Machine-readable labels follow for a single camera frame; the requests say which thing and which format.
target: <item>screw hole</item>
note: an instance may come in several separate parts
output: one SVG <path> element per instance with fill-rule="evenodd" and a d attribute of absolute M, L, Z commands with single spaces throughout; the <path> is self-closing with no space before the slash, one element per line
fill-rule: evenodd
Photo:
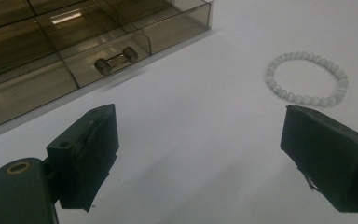
<path fill-rule="evenodd" d="M 28 161 L 21 161 L 7 168 L 7 173 L 9 175 L 18 175 L 28 170 L 30 166 L 31 164 Z"/>

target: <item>white table surface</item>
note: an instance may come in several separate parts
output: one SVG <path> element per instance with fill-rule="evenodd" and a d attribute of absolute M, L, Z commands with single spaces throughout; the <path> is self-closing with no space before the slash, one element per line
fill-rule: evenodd
<path fill-rule="evenodd" d="M 316 109 L 358 132 L 358 1 L 217 0 L 213 29 L 114 77 L 0 127 L 0 167 L 44 159 L 46 146 L 94 107 L 116 104 L 120 149 L 94 207 L 61 210 L 81 223 L 358 223 L 341 214 L 280 149 L 284 100 L 264 82 L 267 64 L 309 51 L 349 76 L 340 105 Z M 336 82 L 306 62 L 277 80 L 302 95 Z"/>

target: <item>bead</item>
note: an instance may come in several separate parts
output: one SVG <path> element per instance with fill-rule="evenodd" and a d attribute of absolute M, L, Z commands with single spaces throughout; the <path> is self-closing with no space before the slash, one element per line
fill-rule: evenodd
<path fill-rule="evenodd" d="M 272 61 L 272 63 L 269 64 L 269 67 L 275 70 L 278 67 L 278 64 L 275 61 Z"/>
<path fill-rule="evenodd" d="M 335 75 L 336 77 L 339 77 L 339 76 L 342 75 L 342 74 L 344 74 L 344 71 L 342 71 L 342 69 L 338 69 L 338 70 L 334 73 L 334 75 Z"/>
<path fill-rule="evenodd" d="M 277 67 L 283 63 L 280 58 L 275 58 L 274 62 L 277 64 Z"/>
<path fill-rule="evenodd" d="M 339 88 L 345 88 L 345 89 L 347 89 L 348 88 L 348 82 L 347 83 L 338 83 L 338 87 Z"/>
<path fill-rule="evenodd" d="M 286 95 L 286 99 L 290 102 L 293 101 L 293 99 L 295 98 L 295 95 L 292 92 L 287 93 Z"/>
<path fill-rule="evenodd" d="M 331 67 L 332 67 L 333 65 L 334 65 L 333 62 L 328 62 L 327 65 L 326 65 L 326 68 L 327 68 L 328 70 L 331 70 Z"/>
<path fill-rule="evenodd" d="M 301 52 L 295 53 L 295 59 L 301 59 Z"/>
<path fill-rule="evenodd" d="M 341 79 L 338 84 L 341 84 L 341 83 L 345 83 L 345 84 L 348 84 L 348 80 L 347 79 Z"/>
<path fill-rule="evenodd" d="M 296 102 L 297 104 L 301 104 L 301 101 L 302 101 L 302 96 L 301 96 L 301 95 L 295 96 L 295 102 Z"/>
<path fill-rule="evenodd" d="M 275 87 L 274 87 L 274 89 L 272 89 L 274 92 L 276 92 L 276 93 L 278 93 L 278 92 L 280 92 L 280 90 L 282 89 L 282 87 L 280 86 L 280 85 L 276 85 Z"/>
<path fill-rule="evenodd" d="M 342 98 L 344 98 L 344 96 L 345 96 L 344 92 L 336 92 L 336 94 L 333 97 L 336 98 L 337 102 L 340 102 Z"/>
<path fill-rule="evenodd" d="M 328 105 L 333 106 L 336 104 L 336 98 L 334 98 L 333 96 L 330 96 L 329 98 L 327 98 L 328 101 Z"/>
<path fill-rule="evenodd" d="M 311 61 L 313 61 L 313 62 L 316 62 L 316 57 L 317 57 L 318 55 L 315 55 L 315 54 L 313 54 L 312 55 L 312 58 L 310 59 Z"/>
<path fill-rule="evenodd" d="M 312 99 L 310 99 L 310 103 L 312 105 L 318 105 L 319 104 L 319 97 L 316 97 L 316 96 L 312 97 Z"/>
<path fill-rule="evenodd" d="M 315 63 L 319 64 L 319 61 L 322 59 L 320 55 L 316 55 L 315 57 Z"/>
<path fill-rule="evenodd" d="M 331 66 L 331 68 L 330 68 L 330 72 L 332 72 L 332 73 L 336 73 L 336 71 L 339 69 L 339 67 L 337 66 L 337 65 L 333 65 L 333 66 Z"/>
<path fill-rule="evenodd" d="M 272 80 L 270 81 L 270 83 L 268 84 L 272 89 L 274 89 L 274 87 L 277 85 L 277 81 Z"/>
<path fill-rule="evenodd" d="M 321 66 L 326 67 L 328 64 L 327 59 L 321 59 L 320 64 L 321 64 Z"/>
<path fill-rule="evenodd" d="M 284 57 L 284 60 L 285 60 L 285 61 L 290 60 L 289 53 L 284 53 L 284 54 L 283 54 L 283 57 Z"/>
<path fill-rule="evenodd" d="M 308 58 L 308 53 L 306 51 L 302 51 L 301 52 L 301 59 L 307 59 Z"/>
<path fill-rule="evenodd" d="M 312 61 L 312 59 L 313 59 L 314 56 L 315 56 L 315 55 L 314 55 L 313 53 L 309 53 L 307 59 L 308 59 L 309 61 Z"/>
<path fill-rule="evenodd" d="M 270 83 L 270 81 L 273 81 L 274 77 L 273 76 L 266 76 L 266 82 Z"/>
<path fill-rule="evenodd" d="M 339 80 L 343 80 L 343 79 L 348 79 L 348 76 L 345 73 L 342 73 L 341 75 L 338 76 Z"/>
<path fill-rule="evenodd" d="M 304 105 L 309 105 L 310 104 L 310 97 L 309 96 L 304 96 L 303 100 L 302 100 L 302 103 Z"/>
<path fill-rule="evenodd" d="M 267 69 L 267 73 L 272 73 L 272 74 L 274 74 L 274 72 L 275 72 L 275 69 L 272 68 L 272 67 L 269 67 L 269 68 Z"/>
<path fill-rule="evenodd" d="M 279 94 L 280 97 L 285 98 L 287 95 L 287 91 L 286 90 L 280 90 Z"/>
<path fill-rule="evenodd" d="M 321 58 L 318 60 L 318 62 L 317 62 L 317 64 L 319 64 L 320 66 L 322 66 L 322 60 L 323 60 L 324 58 L 322 58 L 322 56 L 321 56 Z"/>
<path fill-rule="evenodd" d="M 345 87 L 340 87 L 340 88 L 337 89 L 337 92 L 344 92 L 344 93 L 346 93 L 346 92 L 347 92 L 347 88 L 345 88 Z"/>
<path fill-rule="evenodd" d="M 319 101 L 319 105 L 321 105 L 321 106 L 327 106 L 327 105 L 328 105 L 328 100 L 327 100 L 327 98 L 322 98 L 322 99 Z"/>
<path fill-rule="evenodd" d="M 267 77 L 273 77 L 274 76 L 274 72 L 271 70 L 267 71 Z"/>

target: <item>white bead bracelet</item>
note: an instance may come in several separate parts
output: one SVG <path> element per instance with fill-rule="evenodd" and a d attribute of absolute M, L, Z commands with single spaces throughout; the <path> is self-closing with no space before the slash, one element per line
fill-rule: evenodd
<path fill-rule="evenodd" d="M 310 61 L 327 69 L 338 80 L 338 87 L 335 90 L 335 92 L 329 97 L 319 98 L 316 96 L 311 97 L 311 96 L 297 95 L 282 89 L 282 87 L 278 85 L 278 83 L 274 80 L 275 70 L 281 64 L 292 60 Z M 277 94 L 279 97 L 289 102 L 295 102 L 296 104 L 303 104 L 303 105 L 320 105 L 320 106 L 336 105 L 344 98 L 348 88 L 348 76 L 345 75 L 342 69 L 340 69 L 333 62 L 329 62 L 328 60 L 322 58 L 319 55 L 314 55 L 313 53 L 307 53 L 307 52 L 284 53 L 278 56 L 277 58 L 275 58 L 268 65 L 268 69 L 266 73 L 266 82 L 267 85 L 272 89 L 272 91 L 275 92 L 275 94 Z"/>

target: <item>small metal part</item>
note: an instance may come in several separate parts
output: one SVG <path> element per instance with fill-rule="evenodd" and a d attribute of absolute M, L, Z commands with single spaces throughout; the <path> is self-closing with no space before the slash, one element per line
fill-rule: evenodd
<path fill-rule="evenodd" d="M 131 47 L 123 49 L 121 54 L 118 54 L 112 58 L 97 59 L 94 63 L 95 68 L 103 76 L 108 76 L 114 67 L 122 65 L 124 63 L 136 63 L 138 60 L 138 53 Z"/>
<path fill-rule="evenodd" d="M 30 167 L 30 163 L 28 161 L 21 161 L 16 164 L 11 165 L 9 168 L 7 168 L 7 174 L 8 175 L 19 175 L 25 171 L 28 170 Z"/>

